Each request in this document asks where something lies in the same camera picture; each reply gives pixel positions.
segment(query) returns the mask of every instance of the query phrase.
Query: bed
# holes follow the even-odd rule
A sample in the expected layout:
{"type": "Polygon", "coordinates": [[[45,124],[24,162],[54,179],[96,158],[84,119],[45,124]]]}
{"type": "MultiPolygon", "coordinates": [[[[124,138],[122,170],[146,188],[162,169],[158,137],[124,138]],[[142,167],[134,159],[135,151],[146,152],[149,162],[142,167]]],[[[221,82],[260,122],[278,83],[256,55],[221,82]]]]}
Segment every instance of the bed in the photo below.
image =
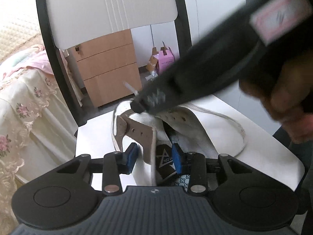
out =
{"type": "Polygon", "coordinates": [[[9,19],[0,26],[0,235],[17,225],[10,206],[17,187],[72,159],[78,129],[49,68],[38,20],[9,19]]]}

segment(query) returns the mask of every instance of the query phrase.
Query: wooden drawer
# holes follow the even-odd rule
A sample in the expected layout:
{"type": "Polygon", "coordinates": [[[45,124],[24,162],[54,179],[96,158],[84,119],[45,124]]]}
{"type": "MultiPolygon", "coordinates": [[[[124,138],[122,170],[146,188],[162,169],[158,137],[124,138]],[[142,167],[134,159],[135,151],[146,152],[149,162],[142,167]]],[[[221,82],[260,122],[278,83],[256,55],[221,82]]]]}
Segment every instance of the wooden drawer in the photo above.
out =
{"type": "Polygon", "coordinates": [[[133,43],[131,31],[127,29],[81,43],[78,45],[79,51],[76,51],[75,47],[70,48],[70,50],[76,61],[80,61],[101,52],[131,43],[133,43]]]}
{"type": "Polygon", "coordinates": [[[132,94],[125,86],[129,83],[136,90],[141,90],[141,81],[136,63],[103,73],[85,80],[84,84],[95,107],[132,94]]]}
{"type": "Polygon", "coordinates": [[[77,62],[83,80],[136,62],[133,44],[114,48],[77,62]]]}

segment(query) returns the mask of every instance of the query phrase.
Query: white shoelace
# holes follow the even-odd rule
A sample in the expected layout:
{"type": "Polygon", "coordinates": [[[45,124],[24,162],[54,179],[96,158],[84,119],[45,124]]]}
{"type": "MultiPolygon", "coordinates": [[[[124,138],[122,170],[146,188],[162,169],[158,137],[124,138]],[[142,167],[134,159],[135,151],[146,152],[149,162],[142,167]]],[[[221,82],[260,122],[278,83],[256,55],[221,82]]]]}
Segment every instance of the white shoelace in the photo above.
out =
{"type": "Polygon", "coordinates": [[[216,115],[216,116],[219,116],[219,117],[222,117],[222,118],[225,118],[227,120],[230,120],[230,121],[234,122],[235,125],[240,130],[240,134],[242,136],[243,143],[244,143],[242,148],[240,149],[240,151],[237,154],[235,154],[234,157],[237,157],[238,155],[240,155],[242,153],[242,151],[245,149],[245,147],[247,145],[246,132],[245,132],[244,128],[242,127],[242,125],[239,122],[237,122],[236,120],[234,120],[233,118],[231,118],[231,117],[229,117],[227,115],[224,115],[222,113],[218,113],[218,112],[215,112],[215,111],[212,111],[212,110],[207,110],[207,109],[199,107],[199,106],[197,106],[197,105],[195,105],[193,103],[186,103],[186,104],[183,104],[181,106],[187,107],[189,109],[192,109],[192,110],[195,110],[195,111],[199,111],[199,112],[202,112],[202,113],[216,115]]]}

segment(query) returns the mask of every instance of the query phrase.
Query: pink bordered label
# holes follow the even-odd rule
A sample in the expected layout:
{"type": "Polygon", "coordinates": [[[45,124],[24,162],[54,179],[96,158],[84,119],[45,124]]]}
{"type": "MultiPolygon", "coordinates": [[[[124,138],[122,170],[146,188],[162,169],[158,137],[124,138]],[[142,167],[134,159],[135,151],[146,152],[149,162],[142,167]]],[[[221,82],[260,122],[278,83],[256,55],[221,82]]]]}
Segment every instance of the pink bordered label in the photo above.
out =
{"type": "Polygon", "coordinates": [[[312,15],[309,0],[270,0],[250,17],[250,24],[267,46],[312,15]]]}

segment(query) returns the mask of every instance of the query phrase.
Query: sneaker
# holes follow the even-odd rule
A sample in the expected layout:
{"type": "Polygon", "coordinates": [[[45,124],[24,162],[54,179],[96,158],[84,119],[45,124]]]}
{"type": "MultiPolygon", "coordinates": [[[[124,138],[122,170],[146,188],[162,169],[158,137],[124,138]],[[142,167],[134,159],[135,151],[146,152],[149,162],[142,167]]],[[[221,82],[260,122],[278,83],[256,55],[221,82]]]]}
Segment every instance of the sneaker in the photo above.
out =
{"type": "MultiPolygon", "coordinates": [[[[174,107],[153,116],[133,112],[130,103],[131,100],[123,101],[114,110],[112,140],[116,151],[125,151],[132,142],[140,147],[132,172],[137,185],[157,186],[167,182],[167,185],[181,185],[187,189],[189,175],[176,175],[173,143],[178,143],[184,152],[198,152],[206,158],[218,157],[205,129],[190,110],[196,107],[174,107]]],[[[210,110],[201,112],[212,114],[210,110]]]]}

